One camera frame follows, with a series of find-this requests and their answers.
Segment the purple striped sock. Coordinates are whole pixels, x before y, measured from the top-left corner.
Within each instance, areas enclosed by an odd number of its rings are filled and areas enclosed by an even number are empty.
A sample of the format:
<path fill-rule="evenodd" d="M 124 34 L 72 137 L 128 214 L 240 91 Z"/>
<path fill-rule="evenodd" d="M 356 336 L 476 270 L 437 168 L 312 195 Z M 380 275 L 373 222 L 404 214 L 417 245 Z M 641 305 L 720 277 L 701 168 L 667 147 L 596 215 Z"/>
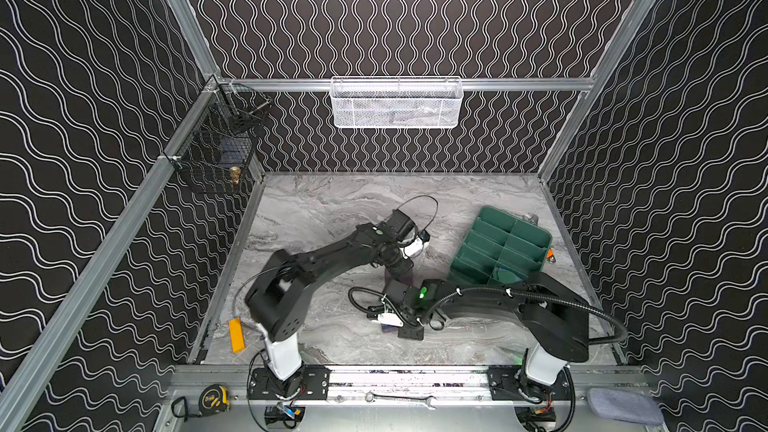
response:
<path fill-rule="evenodd" d="M 384 291 L 387 293 L 403 292 L 414 284 L 414 270 L 393 272 L 390 269 L 385 271 Z"/>

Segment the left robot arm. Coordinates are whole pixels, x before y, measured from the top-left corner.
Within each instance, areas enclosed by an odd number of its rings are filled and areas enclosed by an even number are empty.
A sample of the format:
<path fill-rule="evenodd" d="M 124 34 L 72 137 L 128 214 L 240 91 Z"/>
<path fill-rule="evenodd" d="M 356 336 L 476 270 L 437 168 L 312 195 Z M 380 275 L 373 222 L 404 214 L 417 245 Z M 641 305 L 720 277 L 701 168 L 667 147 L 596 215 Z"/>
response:
<path fill-rule="evenodd" d="M 286 382 L 303 366 L 298 331 L 314 293 L 338 276 L 361 266 L 382 267 L 393 278 L 412 271 L 413 258 L 428 246 L 430 235 L 395 209 L 383 221 L 359 224 L 346 237 L 297 254 L 274 252 L 244 297 L 261 332 L 273 376 Z"/>

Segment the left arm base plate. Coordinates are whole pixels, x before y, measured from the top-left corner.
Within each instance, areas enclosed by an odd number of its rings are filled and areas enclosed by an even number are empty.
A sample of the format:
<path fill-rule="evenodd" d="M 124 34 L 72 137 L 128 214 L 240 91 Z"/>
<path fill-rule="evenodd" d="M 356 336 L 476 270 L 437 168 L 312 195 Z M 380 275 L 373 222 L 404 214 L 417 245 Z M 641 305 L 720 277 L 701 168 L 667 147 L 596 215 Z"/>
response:
<path fill-rule="evenodd" d="M 268 367 L 255 368 L 247 382 L 247 398 L 253 400 L 326 400 L 331 371 L 321 365 L 302 365 L 285 380 Z"/>

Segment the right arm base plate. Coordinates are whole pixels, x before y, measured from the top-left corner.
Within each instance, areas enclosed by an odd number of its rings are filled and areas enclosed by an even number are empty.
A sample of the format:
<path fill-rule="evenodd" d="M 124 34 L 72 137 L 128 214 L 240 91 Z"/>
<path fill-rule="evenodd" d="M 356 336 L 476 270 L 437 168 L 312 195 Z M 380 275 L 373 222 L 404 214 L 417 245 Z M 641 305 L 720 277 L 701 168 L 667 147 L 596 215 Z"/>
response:
<path fill-rule="evenodd" d="M 522 366 L 491 366 L 487 370 L 487 379 L 493 401 L 545 405 L 550 399 L 566 401 L 574 397 L 568 373 L 569 369 L 565 368 L 552 385 L 544 385 L 528 378 Z"/>

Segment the green divided plastic tray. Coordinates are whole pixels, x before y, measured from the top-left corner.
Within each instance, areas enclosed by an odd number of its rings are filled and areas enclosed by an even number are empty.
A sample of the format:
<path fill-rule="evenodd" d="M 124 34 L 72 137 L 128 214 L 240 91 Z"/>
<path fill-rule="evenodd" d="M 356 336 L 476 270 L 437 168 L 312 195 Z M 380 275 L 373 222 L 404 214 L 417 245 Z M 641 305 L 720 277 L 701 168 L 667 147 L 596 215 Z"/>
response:
<path fill-rule="evenodd" d="M 463 285 L 524 281 L 543 269 L 552 234 L 523 218 L 484 206 L 450 264 L 448 277 Z"/>

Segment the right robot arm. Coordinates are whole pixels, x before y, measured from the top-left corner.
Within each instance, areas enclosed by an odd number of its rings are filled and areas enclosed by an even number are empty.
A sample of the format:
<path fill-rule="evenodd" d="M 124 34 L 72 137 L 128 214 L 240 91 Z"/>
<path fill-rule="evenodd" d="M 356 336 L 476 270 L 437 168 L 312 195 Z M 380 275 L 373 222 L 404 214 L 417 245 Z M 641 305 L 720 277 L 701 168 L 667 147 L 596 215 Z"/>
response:
<path fill-rule="evenodd" d="M 551 387 L 567 365 L 589 359 L 590 347 L 619 343 L 628 335 L 620 320 L 540 272 L 511 284 L 429 279 L 414 287 L 395 281 L 377 297 L 378 305 L 359 310 L 416 340 L 426 327 L 436 330 L 459 318 L 508 321 L 528 330 L 536 344 L 525 353 L 519 373 L 518 382 L 526 386 Z"/>

